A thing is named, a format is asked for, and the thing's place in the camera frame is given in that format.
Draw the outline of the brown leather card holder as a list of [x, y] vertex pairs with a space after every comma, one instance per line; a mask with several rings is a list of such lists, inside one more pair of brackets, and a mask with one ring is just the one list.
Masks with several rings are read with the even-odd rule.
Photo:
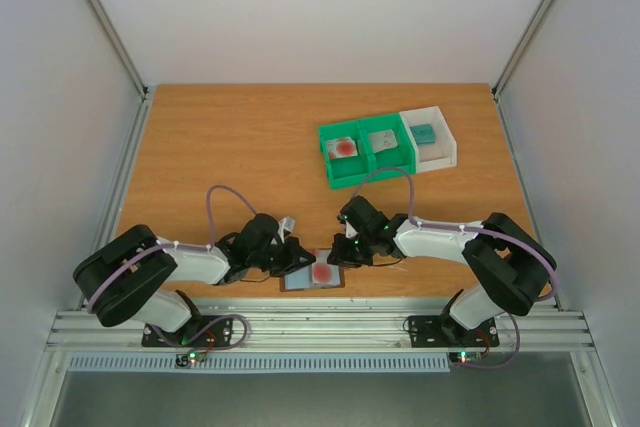
[[[342, 288], [345, 286], [345, 278], [344, 271], [342, 270], [343, 275], [343, 285], [338, 288]], [[310, 266], [304, 267], [296, 272], [293, 272], [283, 278], [280, 279], [280, 291], [281, 292], [299, 292], [299, 291], [308, 291], [308, 290], [322, 290], [315, 289], [311, 287], [310, 282]]]

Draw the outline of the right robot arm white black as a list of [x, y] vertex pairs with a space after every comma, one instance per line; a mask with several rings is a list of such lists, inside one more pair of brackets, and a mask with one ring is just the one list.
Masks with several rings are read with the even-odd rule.
[[510, 217], [448, 223], [397, 214], [387, 218], [343, 212], [345, 231], [334, 236], [328, 262], [341, 267], [374, 264], [374, 257], [429, 257], [467, 265], [477, 283], [455, 294], [435, 321], [447, 346], [460, 346], [483, 322], [502, 313], [525, 316], [555, 294], [557, 265]]

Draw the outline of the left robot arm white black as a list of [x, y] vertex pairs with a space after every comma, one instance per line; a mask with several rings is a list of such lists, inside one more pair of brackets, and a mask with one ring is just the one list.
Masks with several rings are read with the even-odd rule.
[[289, 217], [278, 221], [258, 213], [241, 231], [194, 245], [159, 238], [139, 224], [81, 261], [72, 278], [102, 326], [137, 320], [171, 343], [187, 346], [209, 326], [185, 293], [163, 285], [228, 285], [243, 280], [251, 269], [271, 278], [309, 267], [316, 256], [291, 234], [294, 225]]

